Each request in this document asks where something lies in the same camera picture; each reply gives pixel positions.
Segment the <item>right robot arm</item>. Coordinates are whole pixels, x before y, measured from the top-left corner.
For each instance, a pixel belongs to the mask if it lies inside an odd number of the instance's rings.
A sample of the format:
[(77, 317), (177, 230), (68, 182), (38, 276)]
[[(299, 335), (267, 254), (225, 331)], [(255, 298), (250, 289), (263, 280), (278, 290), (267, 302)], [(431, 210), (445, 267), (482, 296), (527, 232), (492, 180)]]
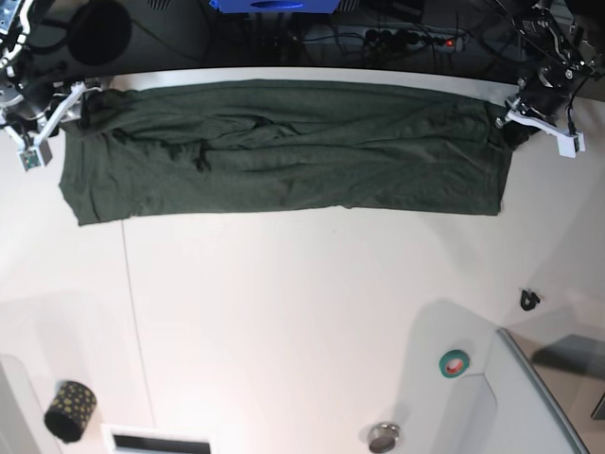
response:
[[(48, 117), (48, 111), (59, 96), (55, 84), (65, 78), (67, 63), (59, 61), (45, 69), (36, 66), (38, 57), (54, 54), (75, 38), (90, 16), (80, 7), (68, 22), (48, 16), (52, 1), (3, 1), (1, 3), (1, 127), (15, 126), (18, 131), (31, 131), (36, 123)], [(30, 42), (41, 26), (64, 31), (53, 44), (38, 46)]]

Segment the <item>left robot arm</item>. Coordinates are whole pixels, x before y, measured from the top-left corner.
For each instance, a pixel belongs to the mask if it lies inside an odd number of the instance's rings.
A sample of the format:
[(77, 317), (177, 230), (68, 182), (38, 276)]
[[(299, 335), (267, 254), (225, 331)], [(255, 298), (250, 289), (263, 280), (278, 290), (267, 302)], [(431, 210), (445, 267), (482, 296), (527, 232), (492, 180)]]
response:
[(596, 1), (567, 1), (572, 24), (565, 32), (551, 1), (489, 1), (487, 5), (519, 36), (530, 56), (521, 61), (518, 92), (506, 99), (499, 129), (513, 123), (554, 137), (562, 157), (586, 150), (573, 106), (586, 84), (604, 78), (604, 8)]

